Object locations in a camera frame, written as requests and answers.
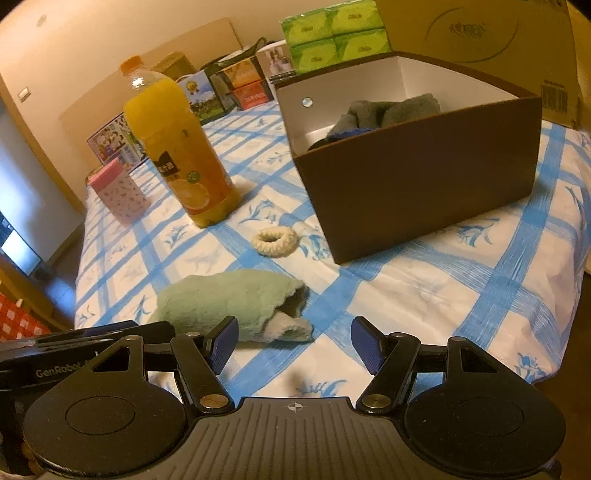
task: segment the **barcode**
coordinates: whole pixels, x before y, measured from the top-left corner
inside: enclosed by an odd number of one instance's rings
[[[549,85],[542,85],[542,105],[555,112],[567,112],[569,95],[564,90]]]

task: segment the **red checkered cloth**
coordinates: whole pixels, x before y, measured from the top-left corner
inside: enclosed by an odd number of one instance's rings
[[[39,320],[0,293],[0,342],[51,333]]]

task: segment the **bed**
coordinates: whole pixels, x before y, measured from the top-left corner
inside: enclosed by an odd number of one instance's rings
[[[76,327],[145,323],[157,293],[187,275],[259,268],[306,283],[303,316],[314,326],[314,341],[239,344],[220,376],[236,401],[247,395],[355,401],[371,379],[349,337],[357,315],[422,343],[465,336],[529,382],[559,369],[589,249],[587,133],[544,121],[529,198],[338,266],[291,161],[277,103],[231,113],[204,129],[243,193],[241,206],[201,230],[147,162],[132,177],[152,206],[123,228],[89,189]],[[256,232],[274,225],[300,235],[286,258],[262,257],[250,245]],[[174,390],[170,375],[157,381]],[[421,375],[415,391],[440,381],[439,374]]]

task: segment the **orange juice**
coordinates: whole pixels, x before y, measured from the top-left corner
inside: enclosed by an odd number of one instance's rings
[[[204,228],[224,220],[241,196],[209,144],[182,88],[146,70],[140,57],[121,65],[136,95],[124,107],[133,134],[144,143],[189,216]]]

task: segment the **cream wall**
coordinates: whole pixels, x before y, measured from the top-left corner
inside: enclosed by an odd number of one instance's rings
[[[58,120],[131,55],[229,17],[242,44],[282,38],[279,20],[331,0],[24,0],[0,22],[0,74],[58,172],[84,200],[96,164],[81,160]],[[18,92],[31,96],[19,103]]]

